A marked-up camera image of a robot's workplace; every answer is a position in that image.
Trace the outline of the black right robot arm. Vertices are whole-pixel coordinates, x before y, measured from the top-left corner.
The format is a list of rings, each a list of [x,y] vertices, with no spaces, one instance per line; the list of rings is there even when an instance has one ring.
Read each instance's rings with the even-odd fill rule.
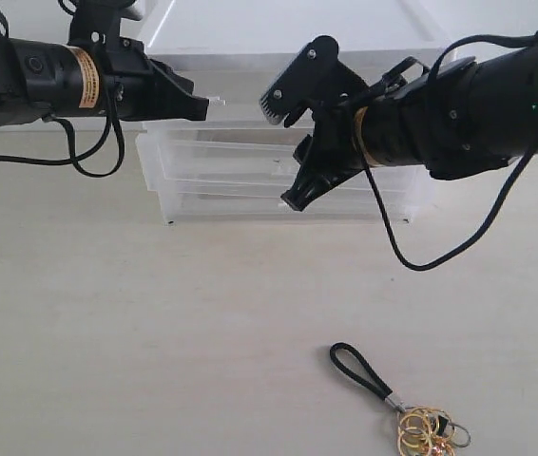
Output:
[[[285,122],[310,110],[315,123],[283,200],[301,211],[365,167],[422,165],[454,181],[522,156],[538,141],[538,31],[487,42],[507,53],[425,67],[413,81],[400,64],[368,85],[339,60],[335,38],[311,41],[279,85]]]

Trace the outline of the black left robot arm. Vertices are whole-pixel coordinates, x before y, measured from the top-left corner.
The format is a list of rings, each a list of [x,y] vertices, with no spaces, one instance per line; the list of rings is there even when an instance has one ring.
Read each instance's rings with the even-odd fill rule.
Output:
[[[64,45],[0,30],[0,127],[53,118],[202,122],[191,80],[121,34],[127,1],[78,1]]]

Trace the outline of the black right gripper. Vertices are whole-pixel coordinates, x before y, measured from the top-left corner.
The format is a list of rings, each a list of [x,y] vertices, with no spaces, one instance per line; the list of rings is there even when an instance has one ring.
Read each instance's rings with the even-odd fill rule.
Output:
[[[298,103],[301,113],[311,112],[314,126],[295,149],[299,168],[292,186],[280,196],[292,210],[304,211],[362,171],[353,145],[352,100],[342,92],[328,99],[306,97]]]

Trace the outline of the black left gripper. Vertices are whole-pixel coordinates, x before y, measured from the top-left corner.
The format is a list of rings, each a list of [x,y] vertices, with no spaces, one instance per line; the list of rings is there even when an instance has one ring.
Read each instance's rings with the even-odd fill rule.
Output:
[[[206,120],[208,99],[194,96],[194,82],[149,58],[144,44],[121,38],[117,47],[95,45],[95,59],[115,92],[119,118],[127,122]]]

